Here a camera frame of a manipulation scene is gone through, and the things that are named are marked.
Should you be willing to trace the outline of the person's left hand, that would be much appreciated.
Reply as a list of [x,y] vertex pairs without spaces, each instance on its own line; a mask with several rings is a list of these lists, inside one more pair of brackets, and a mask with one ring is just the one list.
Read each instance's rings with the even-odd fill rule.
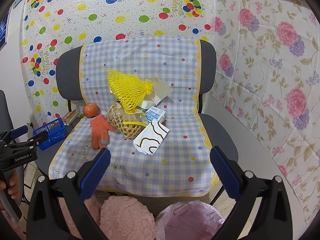
[[9,179],[9,189],[8,193],[11,195],[12,199],[17,200],[20,197],[19,185],[18,185],[18,175],[14,170],[11,178]]

